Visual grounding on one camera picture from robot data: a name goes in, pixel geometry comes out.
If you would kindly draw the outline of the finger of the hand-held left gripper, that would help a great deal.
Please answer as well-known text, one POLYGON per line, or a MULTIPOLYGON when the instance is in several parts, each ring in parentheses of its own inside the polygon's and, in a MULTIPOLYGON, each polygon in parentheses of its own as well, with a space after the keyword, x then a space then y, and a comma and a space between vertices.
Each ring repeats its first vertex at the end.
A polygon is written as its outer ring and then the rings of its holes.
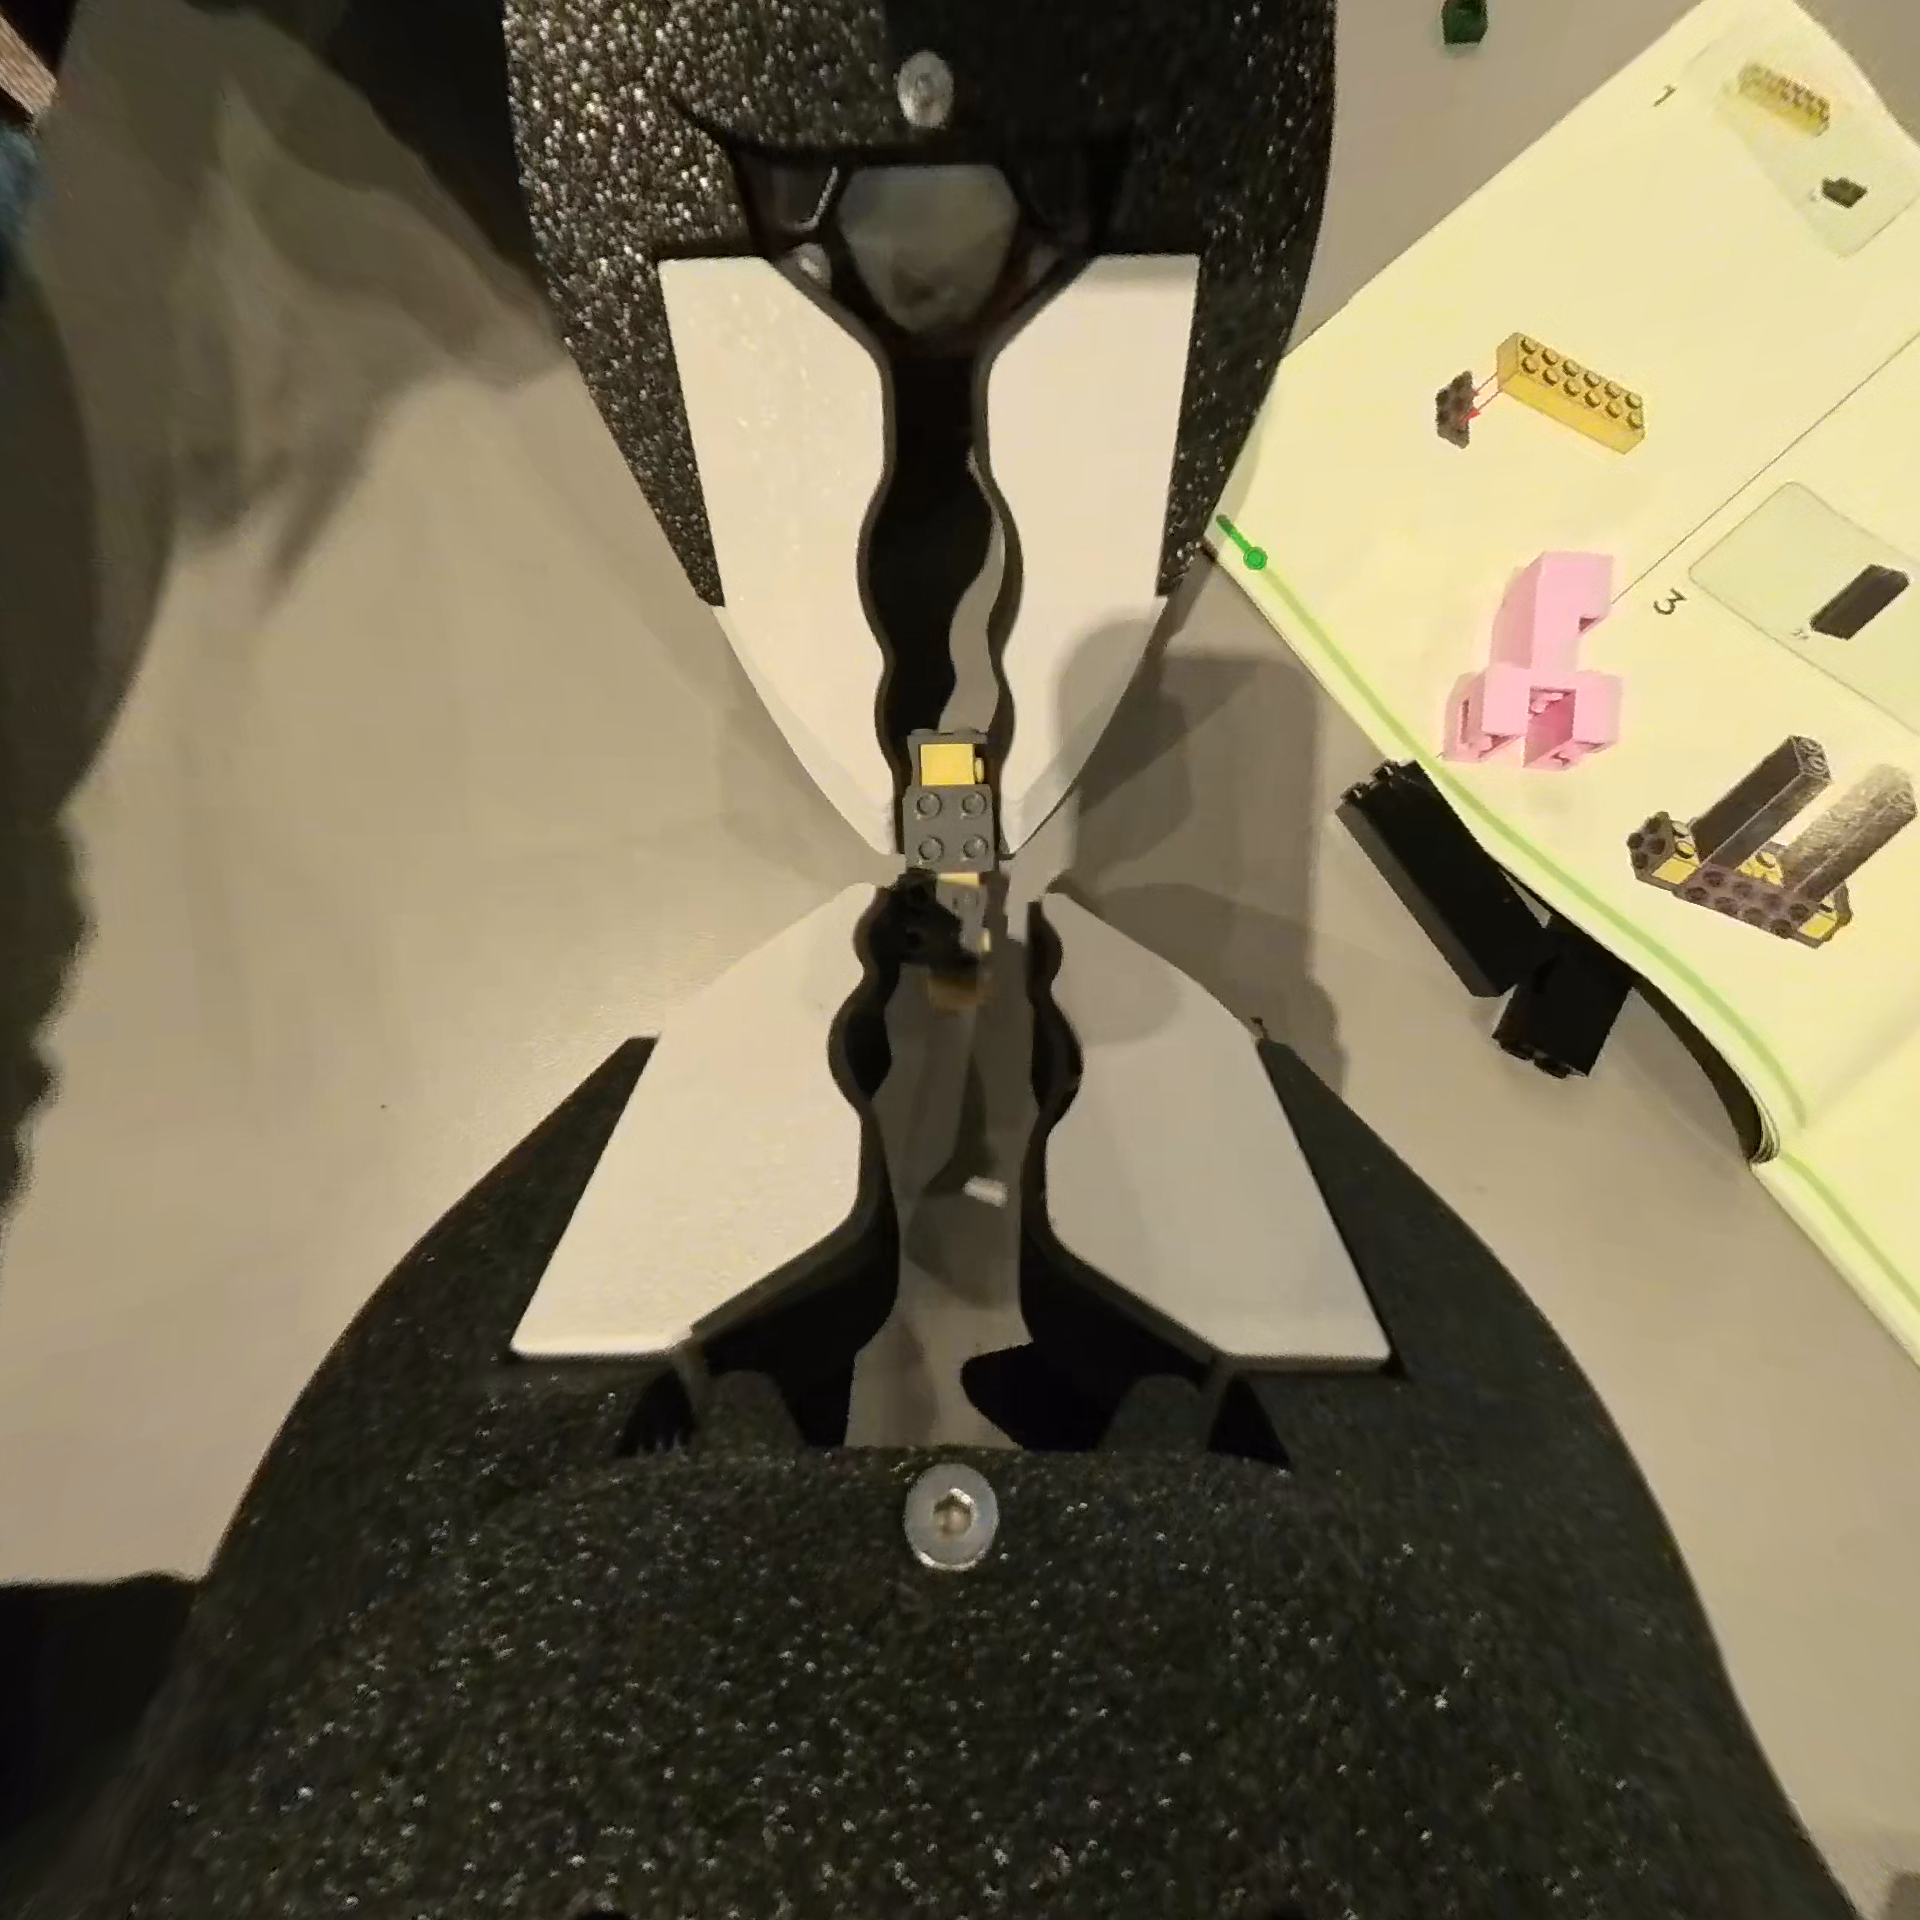
POLYGON ((722 631, 786 745, 880 854, 904 741, 944 720, 991 546, 976 357, 869 327, 768 257, 660 268, 722 631))
POLYGON ((1005 854, 1070 798, 1160 624, 1198 274, 1191 254, 1100 256, 976 384, 991 533, 960 614, 982 644, 963 712, 991 742, 1005 854))

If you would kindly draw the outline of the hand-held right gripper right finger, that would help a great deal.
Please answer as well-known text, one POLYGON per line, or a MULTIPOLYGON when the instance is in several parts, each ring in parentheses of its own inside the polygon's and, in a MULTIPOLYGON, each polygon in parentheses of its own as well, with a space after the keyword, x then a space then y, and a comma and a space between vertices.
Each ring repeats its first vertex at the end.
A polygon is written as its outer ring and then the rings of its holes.
POLYGON ((1380 1369, 1389 1342, 1255 1033, 1068 896, 1036 903, 1040 1257, 1176 1352, 1380 1369))

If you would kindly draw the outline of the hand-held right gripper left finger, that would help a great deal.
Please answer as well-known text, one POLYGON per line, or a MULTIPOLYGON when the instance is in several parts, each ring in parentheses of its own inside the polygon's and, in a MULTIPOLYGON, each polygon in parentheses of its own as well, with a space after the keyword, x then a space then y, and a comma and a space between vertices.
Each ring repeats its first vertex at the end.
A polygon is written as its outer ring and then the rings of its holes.
POLYGON ((517 1330, 519 1359, 687 1352, 875 1197, 892 903, 858 882, 668 1016, 517 1330))

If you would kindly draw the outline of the long yellow building brick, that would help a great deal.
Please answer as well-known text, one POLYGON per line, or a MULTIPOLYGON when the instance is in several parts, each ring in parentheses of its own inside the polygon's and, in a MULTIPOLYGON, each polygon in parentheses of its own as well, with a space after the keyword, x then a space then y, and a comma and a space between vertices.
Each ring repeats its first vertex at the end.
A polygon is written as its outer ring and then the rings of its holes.
MULTIPOLYGON (((919 729, 908 737, 908 781, 912 783, 987 783, 991 767, 987 757, 987 737, 971 729, 928 732, 919 729)), ((928 976, 928 1002, 944 1015, 970 1015, 978 1007, 990 983, 991 933, 1000 897, 1000 833, 998 833, 998 865, 987 873, 928 873, 915 870, 903 861, 903 874, 923 873, 934 874, 950 905, 964 913, 967 945, 973 953, 973 964, 957 970, 932 970, 928 976)))

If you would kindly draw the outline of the short black brick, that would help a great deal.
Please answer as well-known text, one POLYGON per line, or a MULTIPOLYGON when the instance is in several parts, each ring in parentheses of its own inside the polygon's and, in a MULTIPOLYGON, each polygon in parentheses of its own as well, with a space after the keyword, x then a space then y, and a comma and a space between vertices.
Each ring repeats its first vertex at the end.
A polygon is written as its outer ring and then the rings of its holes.
POLYGON ((1541 960, 1507 996, 1493 1039, 1551 1079, 1588 1077, 1636 984, 1631 967, 1551 913, 1541 960))

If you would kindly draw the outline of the long black brick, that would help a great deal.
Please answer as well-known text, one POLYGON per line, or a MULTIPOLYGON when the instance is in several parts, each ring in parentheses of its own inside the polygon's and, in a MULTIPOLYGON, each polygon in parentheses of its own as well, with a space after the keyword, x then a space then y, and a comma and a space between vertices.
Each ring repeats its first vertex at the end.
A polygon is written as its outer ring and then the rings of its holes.
POLYGON ((1501 999, 1546 960, 1546 922, 1419 764, 1380 764, 1334 815, 1471 996, 1501 999))

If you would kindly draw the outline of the pale green instruction booklet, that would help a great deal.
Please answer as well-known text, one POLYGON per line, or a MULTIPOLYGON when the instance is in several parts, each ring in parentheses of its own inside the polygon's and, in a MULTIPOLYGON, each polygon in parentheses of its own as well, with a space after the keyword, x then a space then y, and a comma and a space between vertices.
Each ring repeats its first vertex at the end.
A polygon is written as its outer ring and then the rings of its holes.
POLYGON ((1699 5, 1287 351, 1208 543, 1389 760, 1752 1098, 1915 1354, 1915 136, 1797 5, 1699 5), (1613 560, 1618 742, 1442 757, 1507 582, 1613 560))

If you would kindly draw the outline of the pink brick figure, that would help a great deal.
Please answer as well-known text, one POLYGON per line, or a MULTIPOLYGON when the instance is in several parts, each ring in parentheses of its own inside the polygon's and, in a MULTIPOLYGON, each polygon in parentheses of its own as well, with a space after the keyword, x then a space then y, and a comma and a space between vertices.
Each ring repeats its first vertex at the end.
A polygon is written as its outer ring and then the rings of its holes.
POLYGON ((1582 654, 1612 602, 1610 554, 1546 551, 1519 567, 1501 591, 1483 664, 1448 693, 1442 757, 1560 772, 1612 749, 1622 682, 1582 654))

